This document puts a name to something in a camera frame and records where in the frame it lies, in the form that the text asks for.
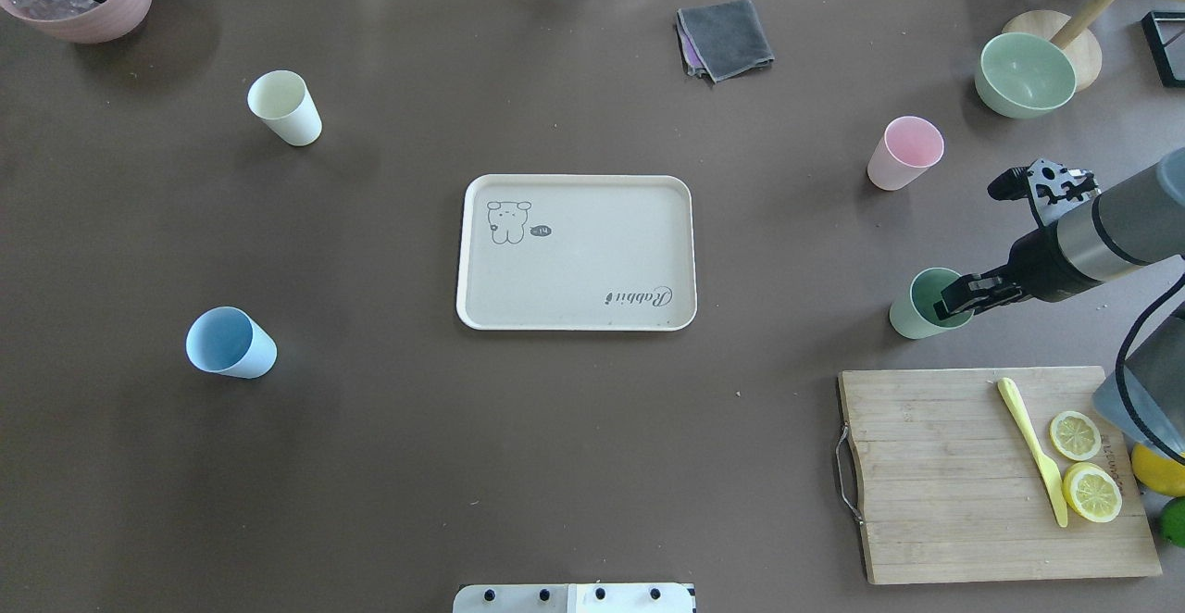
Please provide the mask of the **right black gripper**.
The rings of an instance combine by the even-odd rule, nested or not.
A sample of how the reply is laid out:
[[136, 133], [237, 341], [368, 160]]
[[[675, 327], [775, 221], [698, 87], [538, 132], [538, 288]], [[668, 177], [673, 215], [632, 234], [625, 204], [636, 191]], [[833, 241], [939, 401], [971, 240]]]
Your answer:
[[[993, 279], [999, 281], [993, 287]], [[1055, 236], [1055, 228], [1033, 230], [1016, 241], [1003, 266], [980, 274], [962, 275], [939, 293], [935, 315], [949, 320], [975, 314], [989, 305], [1016, 304], [1029, 299], [1059, 302], [1080, 294], [1080, 272], [1066, 261]]]

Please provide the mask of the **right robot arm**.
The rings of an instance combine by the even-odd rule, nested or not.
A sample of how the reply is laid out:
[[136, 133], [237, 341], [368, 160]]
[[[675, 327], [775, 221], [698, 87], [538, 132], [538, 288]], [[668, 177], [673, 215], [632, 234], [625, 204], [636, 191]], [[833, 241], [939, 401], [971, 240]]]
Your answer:
[[[993, 199], [1029, 200], [1037, 228], [1016, 241], [1001, 267], [947, 285], [939, 318], [979, 314], [1038, 299], [1059, 302], [1130, 272], [1181, 256], [1184, 166], [1172, 152], [1149, 170], [1101, 190], [1090, 171], [1037, 160], [991, 181]], [[1176, 282], [1136, 317], [1117, 351], [1115, 371], [1093, 406], [1134, 441], [1181, 462], [1181, 308], [1134, 340], [1153, 309], [1181, 290]]]

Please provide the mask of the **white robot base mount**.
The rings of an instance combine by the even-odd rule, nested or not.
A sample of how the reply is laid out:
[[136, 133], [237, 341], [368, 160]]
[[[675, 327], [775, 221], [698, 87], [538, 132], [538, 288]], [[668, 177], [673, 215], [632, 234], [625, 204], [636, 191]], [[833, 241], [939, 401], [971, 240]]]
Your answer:
[[453, 612], [694, 612], [694, 587], [677, 582], [470, 585]]

